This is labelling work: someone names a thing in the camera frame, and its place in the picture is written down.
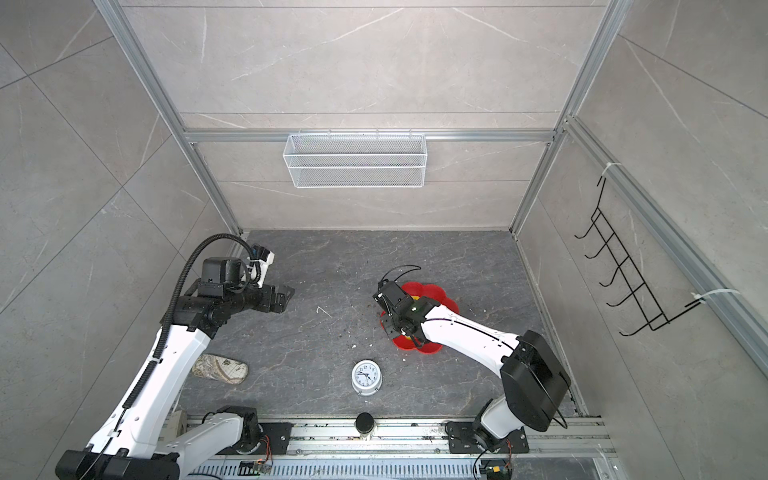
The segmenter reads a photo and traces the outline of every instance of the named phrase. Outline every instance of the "vent grille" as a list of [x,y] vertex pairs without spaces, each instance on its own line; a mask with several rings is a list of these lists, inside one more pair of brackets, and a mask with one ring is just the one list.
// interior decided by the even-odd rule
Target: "vent grille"
[[380,459],[380,460],[282,460],[276,461],[269,473],[256,473],[241,468],[236,459],[210,460],[193,473],[220,476],[226,479],[262,476],[274,480],[360,480],[361,478],[472,478],[469,459]]

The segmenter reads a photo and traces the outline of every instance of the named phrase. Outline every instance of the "black motor housing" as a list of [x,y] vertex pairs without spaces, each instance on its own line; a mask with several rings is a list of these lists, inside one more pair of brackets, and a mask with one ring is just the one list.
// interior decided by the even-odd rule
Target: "black motor housing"
[[546,432],[571,377],[541,335],[529,330],[518,341],[501,370],[507,406],[526,426]]

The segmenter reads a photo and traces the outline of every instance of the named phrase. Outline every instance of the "clock face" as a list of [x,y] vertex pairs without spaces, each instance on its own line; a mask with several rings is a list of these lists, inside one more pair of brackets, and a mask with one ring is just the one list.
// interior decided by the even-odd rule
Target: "clock face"
[[371,363],[363,363],[355,369],[355,381],[362,387],[369,387],[379,381],[379,369]]

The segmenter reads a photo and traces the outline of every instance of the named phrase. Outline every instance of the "marble wall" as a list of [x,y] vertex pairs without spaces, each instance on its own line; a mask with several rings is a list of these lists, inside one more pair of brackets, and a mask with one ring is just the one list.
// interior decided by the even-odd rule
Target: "marble wall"
[[[766,8],[636,0],[579,111],[764,318]],[[768,382],[713,312],[621,335],[642,325],[637,305],[607,306],[626,287],[599,285],[614,267],[605,250],[584,257],[601,245],[594,231],[574,237],[589,226],[599,176],[566,142],[520,236],[589,412],[606,418],[631,478],[763,478]],[[610,186],[601,206],[664,311],[680,312],[694,288]]]
[[[188,128],[552,128],[601,0],[124,0]],[[242,227],[508,227],[543,144],[430,143],[426,185],[297,190],[277,144],[200,144]]]
[[579,116],[768,319],[768,3],[635,2]]
[[65,3],[0,2],[0,478],[85,447],[227,230],[93,3]]
[[[591,415],[602,415],[630,478],[762,478],[768,382],[707,306],[622,336],[644,320],[615,263],[589,228],[600,169],[566,141],[520,242]],[[672,317],[694,288],[626,204],[606,187],[601,209],[661,308]],[[607,226],[598,222],[601,231]],[[613,240],[614,252],[620,252]],[[623,268],[633,286],[640,280]],[[650,295],[640,302],[654,316]]]
[[505,230],[541,142],[432,142],[421,188],[296,189],[284,144],[198,145],[246,228]]
[[590,3],[601,2],[426,3],[160,0],[124,10],[190,121],[554,127],[604,10]]

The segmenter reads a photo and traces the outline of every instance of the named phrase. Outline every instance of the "mounting plate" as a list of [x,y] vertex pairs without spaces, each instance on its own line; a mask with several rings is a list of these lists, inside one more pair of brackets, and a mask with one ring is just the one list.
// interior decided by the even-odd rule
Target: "mounting plate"
[[[290,432],[293,423],[260,423],[263,433],[262,438],[270,437],[270,448],[272,455],[285,455],[288,452],[288,442],[290,442]],[[225,448],[217,455],[239,455],[235,449]],[[261,442],[251,455],[266,455],[266,442]]]
[[[451,453],[482,453],[483,449],[475,441],[472,422],[448,422],[445,424],[445,433],[449,437],[448,447]],[[528,436],[525,434],[524,427],[509,432],[496,453],[510,453],[505,440],[509,440],[512,445],[511,453],[529,452]]]

